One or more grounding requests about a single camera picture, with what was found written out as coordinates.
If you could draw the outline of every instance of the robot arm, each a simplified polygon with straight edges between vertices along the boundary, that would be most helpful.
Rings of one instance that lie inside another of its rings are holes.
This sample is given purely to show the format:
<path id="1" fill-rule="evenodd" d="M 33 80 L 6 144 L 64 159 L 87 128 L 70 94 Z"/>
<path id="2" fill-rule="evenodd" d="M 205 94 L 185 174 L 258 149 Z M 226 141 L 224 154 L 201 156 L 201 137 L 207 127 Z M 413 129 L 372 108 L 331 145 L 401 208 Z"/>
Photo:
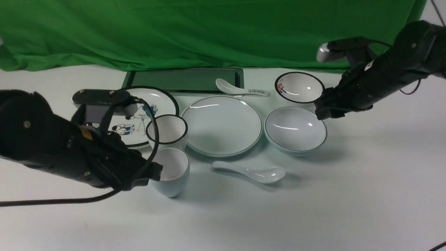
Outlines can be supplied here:
<path id="1" fill-rule="evenodd" d="M 379 57 L 368 48 L 373 42 L 361 37 L 349 38 L 319 48 L 319 62 L 347 58 L 351 66 L 339 85 L 327 88 L 315 102 L 319 120 L 369 110 L 374 103 L 429 75 L 446 79 L 445 27 L 426 21 L 410 23 Z"/>
<path id="2" fill-rule="evenodd" d="M 108 131 L 113 114 L 133 115 L 138 101 L 124 90 L 81 90 L 73 96 L 79 108 L 68 121 L 36 92 L 0 91 L 0 158 L 97 188 L 145 186 L 160 179 L 162 166 Z"/>

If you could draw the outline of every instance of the green tray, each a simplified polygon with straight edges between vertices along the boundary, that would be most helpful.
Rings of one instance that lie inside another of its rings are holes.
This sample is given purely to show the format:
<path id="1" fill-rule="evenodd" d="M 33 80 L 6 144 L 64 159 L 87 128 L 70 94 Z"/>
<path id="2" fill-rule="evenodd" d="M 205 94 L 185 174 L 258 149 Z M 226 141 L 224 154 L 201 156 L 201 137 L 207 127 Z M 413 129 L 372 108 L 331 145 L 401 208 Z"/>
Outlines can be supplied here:
<path id="1" fill-rule="evenodd" d="M 174 93 L 221 94 L 215 80 L 221 78 L 230 84 L 244 88 L 241 68 L 187 68 L 156 71 L 130 71 L 123 88 L 150 86 Z"/>

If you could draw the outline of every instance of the white table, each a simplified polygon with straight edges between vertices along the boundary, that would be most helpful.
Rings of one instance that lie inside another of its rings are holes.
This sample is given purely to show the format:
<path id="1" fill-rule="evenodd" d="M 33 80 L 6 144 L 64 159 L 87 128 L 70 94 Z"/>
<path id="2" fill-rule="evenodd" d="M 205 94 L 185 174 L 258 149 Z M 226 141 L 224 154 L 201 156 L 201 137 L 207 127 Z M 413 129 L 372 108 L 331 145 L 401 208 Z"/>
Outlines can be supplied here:
<path id="1" fill-rule="evenodd" d="M 433 9 L 426 7 L 433 20 Z M 246 69 L 245 87 L 273 91 L 286 69 Z M 315 73 L 326 87 L 340 76 Z M 38 91 L 69 119 L 71 94 L 118 89 L 125 73 L 99 66 L 2 72 L 0 88 Z M 0 209 L 1 250 L 424 251 L 446 238 L 446 80 L 429 77 L 412 96 L 395 93 L 363 113 L 326 121 L 329 138 L 294 158 L 263 137 L 232 158 L 247 167 L 283 166 L 275 187 L 210 170 L 192 159 L 186 192 L 167 199 L 149 185 L 102 202 Z M 183 109 L 199 97 L 176 96 Z M 262 119 L 274 97 L 244 97 Z M 0 200 L 87 197 L 104 193 L 0 160 Z"/>

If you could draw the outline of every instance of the white cup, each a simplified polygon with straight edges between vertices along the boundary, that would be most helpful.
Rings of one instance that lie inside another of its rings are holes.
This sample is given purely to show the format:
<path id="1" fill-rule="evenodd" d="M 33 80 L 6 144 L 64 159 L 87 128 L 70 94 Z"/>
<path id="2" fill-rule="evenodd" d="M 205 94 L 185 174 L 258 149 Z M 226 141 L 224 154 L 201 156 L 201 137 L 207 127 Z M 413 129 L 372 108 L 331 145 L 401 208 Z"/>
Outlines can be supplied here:
<path id="1" fill-rule="evenodd" d="M 160 135 L 160 143 L 158 149 L 167 147 L 184 150 L 187 145 L 187 123 L 177 115 L 166 114 L 155 118 L 158 125 L 158 133 Z M 155 132 L 153 131 L 153 122 L 151 121 L 145 132 L 149 138 L 149 144 L 153 148 L 155 146 Z"/>
<path id="2" fill-rule="evenodd" d="M 180 149 L 163 148 L 157 152 L 153 161 L 163 166 L 160 181 L 152 181 L 154 188 L 169 198 L 180 195 L 190 174 L 187 154 Z"/>

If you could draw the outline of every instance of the ceramic spoon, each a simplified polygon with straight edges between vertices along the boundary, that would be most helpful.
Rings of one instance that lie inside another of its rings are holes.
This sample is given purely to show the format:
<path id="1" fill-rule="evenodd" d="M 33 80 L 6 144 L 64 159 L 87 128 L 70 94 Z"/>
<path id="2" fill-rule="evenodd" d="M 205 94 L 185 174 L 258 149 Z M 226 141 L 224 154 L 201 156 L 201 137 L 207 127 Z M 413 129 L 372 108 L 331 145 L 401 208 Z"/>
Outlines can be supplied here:
<path id="1" fill-rule="evenodd" d="M 223 161 L 215 161 L 212 164 L 212 168 L 216 171 L 237 172 L 265 185 L 271 185 L 280 181 L 286 173 L 283 167 L 270 167 L 263 170 L 252 170 Z"/>
<path id="2" fill-rule="evenodd" d="M 264 97 L 269 96 L 269 92 L 264 90 L 257 90 L 257 89 L 242 89 L 233 86 L 232 84 L 228 83 L 224 79 L 217 79 L 215 80 L 215 83 L 217 84 L 217 87 L 220 91 L 231 94 L 231 95 L 243 95 L 243 94 L 253 94 L 253 95 L 260 95 Z"/>

